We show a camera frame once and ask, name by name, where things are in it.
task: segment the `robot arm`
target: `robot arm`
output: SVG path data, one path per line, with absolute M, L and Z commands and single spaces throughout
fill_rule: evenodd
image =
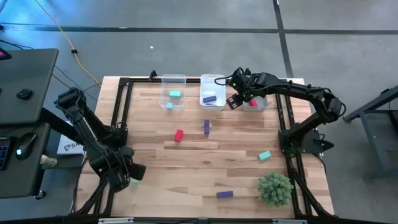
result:
M 134 151 L 126 146 L 127 129 L 104 125 L 87 107 L 84 92 L 73 87 L 58 96 L 55 106 L 71 121 L 90 166 L 106 179 L 115 192 L 126 188 L 130 180 L 141 180 L 146 167 L 132 161 Z
M 227 104 L 232 110 L 255 96 L 265 97 L 274 93 L 307 100 L 314 105 L 316 113 L 302 123 L 293 125 L 289 130 L 287 139 L 293 145 L 300 145 L 305 135 L 318 125 L 336 121 L 342 115 L 340 114 L 341 107 L 345 108 L 344 103 L 328 88 L 300 85 L 292 81 L 280 80 L 275 75 L 265 72 L 251 73 L 248 68 L 243 71 L 241 67 L 230 77 L 228 85 L 238 92 L 227 99 Z

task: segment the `artificial plant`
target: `artificial plant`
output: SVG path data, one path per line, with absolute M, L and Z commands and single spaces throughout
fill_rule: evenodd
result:
M 258 190 L 260 200 L 268 205 L 280 207 L 287 205 L 292 198 L 293 185 L 284 175 L 272 171 L 265 177 L 259 178 Z

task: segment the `plastic container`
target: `plastic container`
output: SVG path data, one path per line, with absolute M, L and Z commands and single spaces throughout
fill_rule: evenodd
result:
M 162 93 L 159 98 L 159 105 L 165 109 L 167 103 L 173 103 L 171 110 L 183 110 L 184 109 L 184 98 L 185 98 L 185 85 L 187 84 L 187 78 L 185 75 L 177 74 L 164 74 L 162 75 Z M 171 98 L 170 91 L 181 92 L 180 98 Z
M 253 108 L 252 106 L 250 106 L 249 102 L 243 102 L 243 111 L 246 112 L 263 112 L 267 107 L 268 107 L 268 100 L 267 97 L 263 98 L 261 96 L 256 96 L 253 98 L 258 107 L 257 108 Z
M 226 87 L 214 83 L 214 79 L 225 77 L 224 75 L 204 74 L 200 77 L 200 106 L 206 111 L 221 111 L 226 101 Z M 217 80 L 220 84 L 225 84 L 224 80 Z M 216 96 L 217 100 L 212 102 L 203 102 L 203 98 Z

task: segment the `gray floor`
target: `gray floor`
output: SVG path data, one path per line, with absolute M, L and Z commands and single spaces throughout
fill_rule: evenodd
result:
M 272 0 L 40 0 L 64 26 L 277 28 Z M 398 1 L 279 0 L 286 29 L 398 29 Z M 52 21 L 34 1 L 8 0 L 0 23 Z M 99 80 L 105 75 L 203 73 L 230 74 L 238 66 L 286 77 L 278 34 L 69 32 L 85 67 Z M 34 48 L 60 49 L 57 65 L 83 88 L 93 81 L 82 72 L 60 32 L 0 32 L 0 39 Z M 365 104 L 398 84 L 398 35 L 286 35 L 294 77 L 327 86 L 348 106 Z M 0 43 L 4 49 L 12 47 Z M 68 85 L 72 83 L 54 71 Z M 52 80 L 45 106 L 63 118 L 53 100 L 67 88 Z M 98 88 L 90 94 L 98 96 Z M 96 102 L 88 104 L 95 109 Z M 391 108 L 398 108 L 393 102 Z M 398 223 L 398 178 L 365 183 L 376 171 L 374 154 L 359 120 L 321 126 L 335 147 L 325 153 L 331 198 L 344 218 Z M 0 219 L 66 214 L 77 170 L 52 170 L 43 188 L 49 196 L 0 200 Z

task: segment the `teal block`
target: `teal block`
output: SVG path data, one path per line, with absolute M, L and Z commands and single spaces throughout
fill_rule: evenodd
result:
M 179 99 L 179 98 L 181 98 L 181 92 L 180 91 L 170 91 L 170 97 Z
M 132 184 L 140 184 L 141 181 L 131 178 L 130 179 L 130 183 L 132 183 Z
M 271 157 L 271 153 L 269 151 L 263 152 L 259 155 L 259 159 L 263 160 L 263 159 L 268 159 Z
M 172 110 L 173 109 L 173 103 L 167 103 L 166 104 L 166 109 Z

